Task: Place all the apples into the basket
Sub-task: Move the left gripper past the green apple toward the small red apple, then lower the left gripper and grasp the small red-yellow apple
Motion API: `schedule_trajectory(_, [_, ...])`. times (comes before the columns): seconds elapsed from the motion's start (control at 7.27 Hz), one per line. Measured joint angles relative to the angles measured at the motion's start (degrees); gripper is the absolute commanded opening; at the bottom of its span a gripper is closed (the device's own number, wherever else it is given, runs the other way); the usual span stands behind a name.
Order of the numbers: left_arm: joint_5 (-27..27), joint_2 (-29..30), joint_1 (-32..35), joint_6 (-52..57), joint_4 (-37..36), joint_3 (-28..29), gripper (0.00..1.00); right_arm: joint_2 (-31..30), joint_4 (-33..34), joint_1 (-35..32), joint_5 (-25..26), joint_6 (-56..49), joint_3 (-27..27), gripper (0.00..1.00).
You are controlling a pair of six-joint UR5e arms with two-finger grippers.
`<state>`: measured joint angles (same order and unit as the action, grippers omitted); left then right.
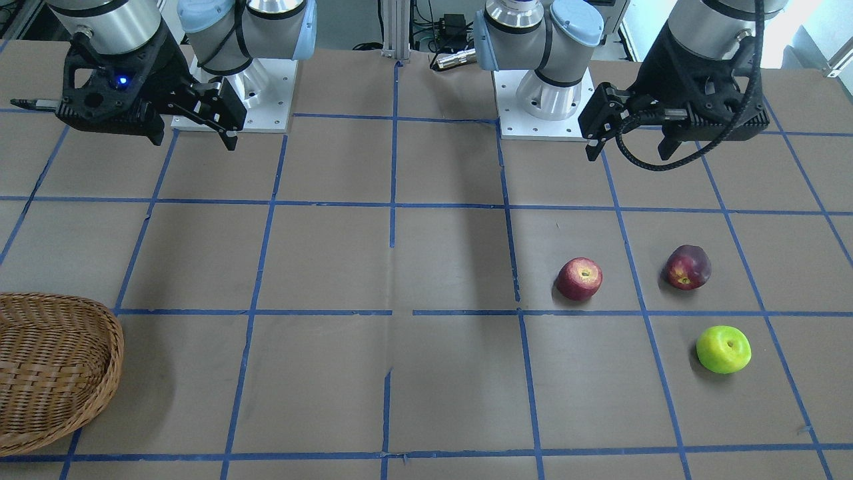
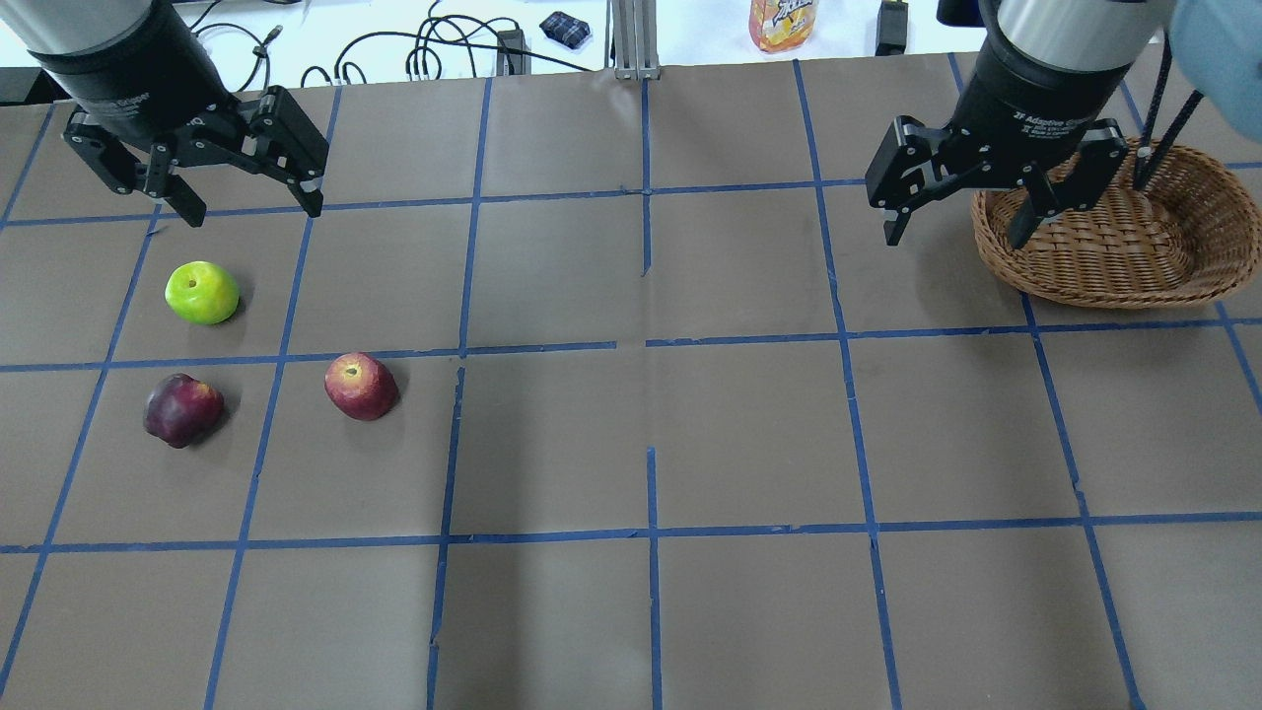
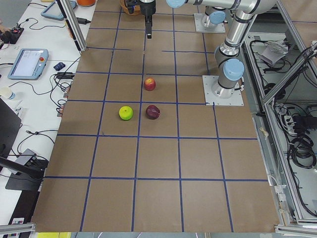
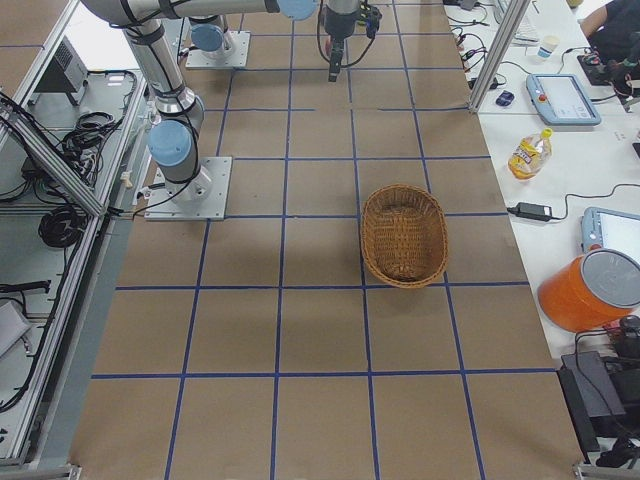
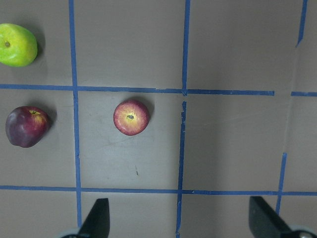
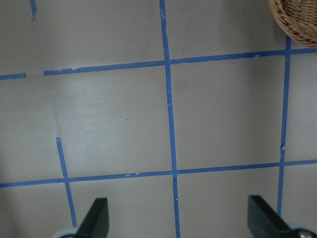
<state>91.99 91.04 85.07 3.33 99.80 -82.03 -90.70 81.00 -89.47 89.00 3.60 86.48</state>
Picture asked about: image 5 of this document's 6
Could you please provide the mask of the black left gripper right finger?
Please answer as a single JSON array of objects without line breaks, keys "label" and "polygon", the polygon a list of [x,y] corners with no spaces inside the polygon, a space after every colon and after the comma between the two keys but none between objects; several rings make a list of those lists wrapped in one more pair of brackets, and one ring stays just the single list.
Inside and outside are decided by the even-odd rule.
[{"label": "black left gripper right finger", "polygon": [[297,237],[261,196],[249,199],[249,228],[255,238]]}]

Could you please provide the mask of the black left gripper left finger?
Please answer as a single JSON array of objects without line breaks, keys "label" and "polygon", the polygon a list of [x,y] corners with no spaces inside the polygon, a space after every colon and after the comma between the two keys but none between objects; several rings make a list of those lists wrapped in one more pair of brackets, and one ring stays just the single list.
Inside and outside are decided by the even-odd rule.
[{"label": "black left gripper left finger", "polygon": [[97,199],[77,233],[78,238],[107,238],[109,235],[108,198]]}]

